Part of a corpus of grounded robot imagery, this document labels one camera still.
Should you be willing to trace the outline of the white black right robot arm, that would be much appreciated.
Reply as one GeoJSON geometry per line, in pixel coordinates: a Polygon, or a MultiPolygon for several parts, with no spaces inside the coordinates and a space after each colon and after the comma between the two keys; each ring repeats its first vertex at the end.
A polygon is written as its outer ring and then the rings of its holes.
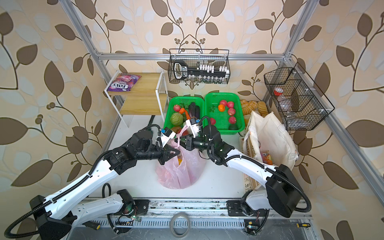
{"type": "Polygon", "coordinates": [[[204,127],[203,120],[187,120],[176,143],[187,151],[205,150],[217,166],[238,170],[259,182],[265,191],[246,194],[246,210],[273,209],[285,218],[290,218],[293,212],[312,210],[309,197],[287,166],[268,165],[243,154],[224,142],[216,127],[211,124],[204,127]]]}

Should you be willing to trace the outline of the orange Fox's candy bag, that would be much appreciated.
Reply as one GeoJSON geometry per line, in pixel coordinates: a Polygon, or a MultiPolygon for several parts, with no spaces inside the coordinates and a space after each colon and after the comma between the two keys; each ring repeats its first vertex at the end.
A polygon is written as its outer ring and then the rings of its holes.
{"type": "Polygon", "coordinates": [[[264,164],[273,165],[272,157],[269,151],[261,153],[264,164]]]}

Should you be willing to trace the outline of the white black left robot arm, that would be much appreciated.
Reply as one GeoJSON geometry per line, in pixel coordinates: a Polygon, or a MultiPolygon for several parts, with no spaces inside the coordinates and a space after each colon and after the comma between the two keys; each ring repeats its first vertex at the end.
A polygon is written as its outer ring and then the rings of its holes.
{"type": "Polygon", "coordinates": [[[43,240],[60,240],[65,237],[80,216],[73,209],[90,193],[106,184],[109,180],[133,168],[138,160],[158,160],[160,164],[177,156],[180,151],[168,146],[175,137],[169,128],[158,128],[156,142],[152,142],[151,126],[147,126],[120,147],[102,153],[89,172],[56,193],[47,197],[37,196],[31,200],[31,211],[15,220],[5,230],[7,239],[26,238],[40,235],[43,240]],[[13,228],[33,216],[37,230],[29,233],[14,234],[13,228]]]}

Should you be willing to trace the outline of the pink plastic bag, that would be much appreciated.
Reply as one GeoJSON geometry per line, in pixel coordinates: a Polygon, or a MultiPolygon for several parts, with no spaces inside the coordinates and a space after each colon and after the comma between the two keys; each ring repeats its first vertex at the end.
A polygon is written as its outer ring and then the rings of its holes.
{"type": "Polygon", "coordinates": [[[156,167],[158,182],[168,189],[185,189],[195,184],[201,177],[206,160],[200,156],[198,150],[188,151],[175,140],[170,140],[168,145],[181,153],[156,167]]]}

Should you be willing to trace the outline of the purple Fox's candy bag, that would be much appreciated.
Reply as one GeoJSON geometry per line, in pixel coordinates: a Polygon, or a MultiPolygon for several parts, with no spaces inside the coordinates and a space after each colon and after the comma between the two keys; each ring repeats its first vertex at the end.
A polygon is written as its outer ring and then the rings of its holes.
{"type": "Polygon", "coordinates": [[[142,76],[134,74],[118,74],[107,88],[111,92],[130,92],[142,76]]]}

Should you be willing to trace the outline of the cream canvas tote bag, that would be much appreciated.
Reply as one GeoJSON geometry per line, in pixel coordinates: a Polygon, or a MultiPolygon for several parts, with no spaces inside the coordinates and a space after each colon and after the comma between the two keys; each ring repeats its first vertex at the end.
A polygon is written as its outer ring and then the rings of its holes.
{"type": "Polygon", "coordinates": [[[274,165],[281,164],[293,169],[299,159],[294,141],[285,126],[274,115],[262,117],[252,111],[245,116],[244,136],[239,137],[240,150],[247,156],[262,161],[263,153],[269,153],[274,165]]]}

